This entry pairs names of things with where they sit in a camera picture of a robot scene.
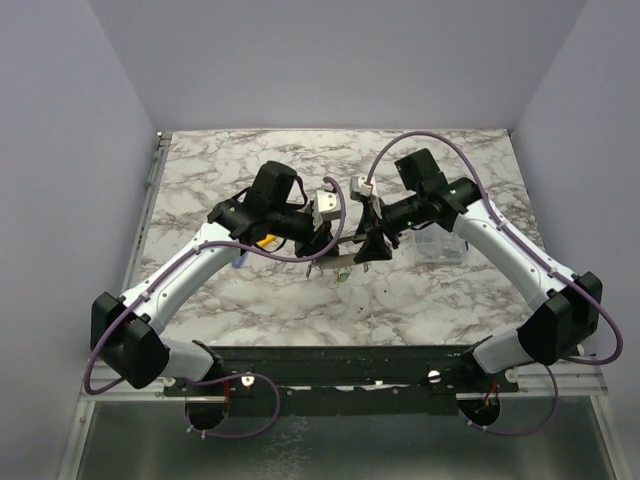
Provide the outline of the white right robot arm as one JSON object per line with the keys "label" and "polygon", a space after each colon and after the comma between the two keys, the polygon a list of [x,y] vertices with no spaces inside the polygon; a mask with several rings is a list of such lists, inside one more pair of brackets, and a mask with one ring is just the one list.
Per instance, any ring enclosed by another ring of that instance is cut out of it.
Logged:
{"label": "white right robot arm", "polygon": [[484,255],[516,287],[532,311],[520,327],[482,341],[459,367],[461,383],[481,391],[496,373],[527,363],[552,365],[597,329],[603,292],[593,273],[582,275],[555,262],[503,216],[492,218],[478,186],[468,178],[447,181],[431,152],[421,149],[395,163],[410,196],[385,204],[373,182],[354,176],[350,196],[363,205],[356,231],[357,264],[385,261],[401,233],[436,224]]}

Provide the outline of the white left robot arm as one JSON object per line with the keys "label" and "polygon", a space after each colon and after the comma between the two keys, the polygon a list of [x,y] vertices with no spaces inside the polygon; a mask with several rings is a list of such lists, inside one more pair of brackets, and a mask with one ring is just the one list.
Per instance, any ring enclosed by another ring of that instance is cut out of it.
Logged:
{"label": "white left robot arm", "polygon": [[301,177],[282,163],[263,164],[252,184],[216,204],[191,240],[155,273],[119,295],[101,294],[91,307],[85,391],[103,393],[91,385],[95,364],[103,361],[136,389],[171,377],[186,380],[199,394],[214,392],[221,380],[216,354],[198,341],[169,341],[163,332],[201,286],[243,254],[284,261],[260,246],[269,234],[296,243],[292,263],[335,253],[341,232],[331,224],[345,223],[346,201],[335,179],[324,181],[312,198],[291,203],[292,188],[304,186]]}

